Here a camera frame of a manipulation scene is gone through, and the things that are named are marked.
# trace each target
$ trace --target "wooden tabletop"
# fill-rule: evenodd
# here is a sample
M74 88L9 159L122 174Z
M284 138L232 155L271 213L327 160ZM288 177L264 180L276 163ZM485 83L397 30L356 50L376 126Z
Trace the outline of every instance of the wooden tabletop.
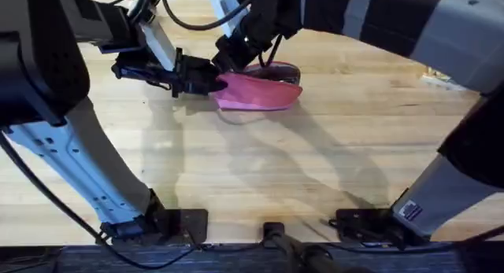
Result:
M197 24L207 0L174 0ZM189 32L168 18L185 53L212 57L220 30ZM213 100L115 79L113 55L82 45L90 98L130 169L167 208L206 208L210 242L255 242L261 225L284 222L302 241L337 241L320 220L338 208L386 208L435 156L477 99L418 81L424 66L344 37L302 31L277 60L302 70L304 91L281 112L222 112ZM96 228L93 209L38 157L17 148L35 173ZM93 243L0 153L0 245ZM435 240L458 240L502 223L495 195L451 220Z

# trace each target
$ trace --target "metal bracket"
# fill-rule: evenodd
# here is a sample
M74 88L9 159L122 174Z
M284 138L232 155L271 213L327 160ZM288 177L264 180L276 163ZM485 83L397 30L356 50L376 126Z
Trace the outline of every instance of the metal bracket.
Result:
M164 225L155 233L134 238L112 238L114 245L200 245L206 241L208 211L205 209L166 209L156 215Z
M428 242L397 222L388 208L338 209L329 225L338 231L341 242L393 245L399 249Z

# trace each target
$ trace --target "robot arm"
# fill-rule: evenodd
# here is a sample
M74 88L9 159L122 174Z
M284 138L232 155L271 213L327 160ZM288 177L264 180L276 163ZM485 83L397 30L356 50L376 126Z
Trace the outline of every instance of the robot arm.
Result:
M497 111L504 80L503 10L504 0L300 1L304 28L419 61L486 97L390 209L340 209L333 225L343 240L378 242L367 230L402 248L422 243L449 219L502 191L492 150L502 147L495 132L502 132Z

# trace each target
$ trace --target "black mounting clamp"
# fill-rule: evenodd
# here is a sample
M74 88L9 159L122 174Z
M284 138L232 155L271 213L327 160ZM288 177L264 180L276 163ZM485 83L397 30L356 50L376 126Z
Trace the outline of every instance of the black mounting clamp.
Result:
M228 86L217 80L221 72L209 60L184 55L180 48L176 49L175 68L171 72L165 70L147 48L119 53L112 71L118 79L143 80L152 86L171 90L174 98L181 93L206 96Z
M394 219L389 208L338 209L328 225L337 230L341 242L362 245L389 245L404 250L429 243Z

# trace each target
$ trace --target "label sticker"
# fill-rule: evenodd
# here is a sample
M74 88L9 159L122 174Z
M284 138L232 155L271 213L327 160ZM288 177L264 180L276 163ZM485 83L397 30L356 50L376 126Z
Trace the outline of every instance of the label sticker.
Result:
M399 210L399 215L403 216L408 221L413 221L422 211L422 207L418 204L413 201L408 201L402 206L401 210Z

